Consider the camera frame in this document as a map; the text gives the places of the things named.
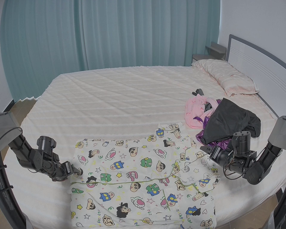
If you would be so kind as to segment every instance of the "headboard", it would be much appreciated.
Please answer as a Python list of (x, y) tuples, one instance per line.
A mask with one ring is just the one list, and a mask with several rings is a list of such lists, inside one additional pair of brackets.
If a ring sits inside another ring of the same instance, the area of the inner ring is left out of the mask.
[(226, 61), (252, 78), (258, 96), (277, 117), (286, 115), (286, 63), (244, 39), (229, 35)]

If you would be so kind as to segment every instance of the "curtain fold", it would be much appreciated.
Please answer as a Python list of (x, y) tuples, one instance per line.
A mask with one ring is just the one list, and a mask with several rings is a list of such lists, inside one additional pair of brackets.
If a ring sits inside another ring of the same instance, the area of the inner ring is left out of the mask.
[(0, 44), (15, 101), (59, 74), (126, 66), (190, 66), (217, 42), (220, 0), (6, 0)]

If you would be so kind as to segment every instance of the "white bed sheet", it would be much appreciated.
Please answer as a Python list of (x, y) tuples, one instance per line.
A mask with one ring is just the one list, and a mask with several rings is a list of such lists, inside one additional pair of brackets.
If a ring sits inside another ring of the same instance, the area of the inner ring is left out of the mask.
[[(62, 74), (55, 78), (24, 119), (23, 134), (33, 148), (40, 135), (57, 142), (61, 162), (72, 161), (74, 142), (80, 138), (141, 138), (158, 123), (184, 121), (185, 102), (201, 88), (206, 96), (223, 98), (224, 90), (197, 67), (128, 67)], [(261, 151), (276, 122), (275, 115), (257, 95), (228, 98), (261, 119), (261, 135), (251, 149)], [(199, 130), (188, 128), (194, 137)], [(286, 155), (270, 174), (253, 186), (240, 178), (221, 180), (214, 190), (218, 226), (255, 208), (285, 182)], [(38, 228), (71, 228), (69, 181), (52, 182), (43, 174), (22, 168), (9, 149), (4, 160), (13, 192), (32, 224)]]

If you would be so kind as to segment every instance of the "pile of clothes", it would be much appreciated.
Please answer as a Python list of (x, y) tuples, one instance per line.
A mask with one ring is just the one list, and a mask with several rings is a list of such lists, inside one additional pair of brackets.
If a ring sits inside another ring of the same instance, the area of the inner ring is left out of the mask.
[(249, 131), (252, 137), (259, 137), (261, 121), (249, 110), (223, 98), (216, 100), (204, 96), (201, 89), (186, 102), (185, 121), (192, 129), (202, 129), (196, 135), (204, 145), (226, 149), (232, 135), (238, 131)]

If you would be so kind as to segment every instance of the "pink garment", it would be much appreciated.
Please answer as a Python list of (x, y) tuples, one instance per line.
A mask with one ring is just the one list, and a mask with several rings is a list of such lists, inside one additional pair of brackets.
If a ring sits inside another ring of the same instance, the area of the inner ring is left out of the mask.
[[(212, 105), (212, 109), (205, 112), (204, 105), (208, 102)], [(204, 120), (205, 117), (210, 117), (213, 114), (217, 106), (217, 101), (210, 97), (197, 94), (196, 97), (190, 98), (186, 102), (185, 121), (187, 125), (192, 129), (202, 129), (203, 123), (194, 119), (194, 117), (200, 117)]]

